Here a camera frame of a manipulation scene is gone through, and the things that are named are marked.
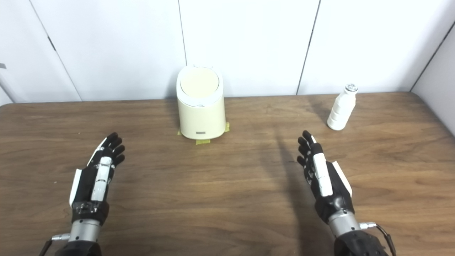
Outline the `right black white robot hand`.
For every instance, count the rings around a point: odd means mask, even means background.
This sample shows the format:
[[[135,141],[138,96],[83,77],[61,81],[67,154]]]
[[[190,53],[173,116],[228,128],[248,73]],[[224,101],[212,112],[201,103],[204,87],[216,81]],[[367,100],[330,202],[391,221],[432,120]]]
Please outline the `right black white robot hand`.
[[[354,213],[352,188],[338,162],[326,159],[322,145],[307,130],[298,138],[298,143],[297,162],[315,198],[317,215],[328,224],[329,218],[338,211]]]

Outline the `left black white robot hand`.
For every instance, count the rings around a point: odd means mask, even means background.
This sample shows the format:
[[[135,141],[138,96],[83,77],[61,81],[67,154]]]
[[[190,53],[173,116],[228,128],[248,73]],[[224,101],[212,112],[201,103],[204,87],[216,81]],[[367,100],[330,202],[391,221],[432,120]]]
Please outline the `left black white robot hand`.
[[[124,160],[125,146],[114,132],[94,150],[86,167],[77,169],[70,191],[72,222],[95,220],[104,225],[109,214],[107,196],[115,169]]]

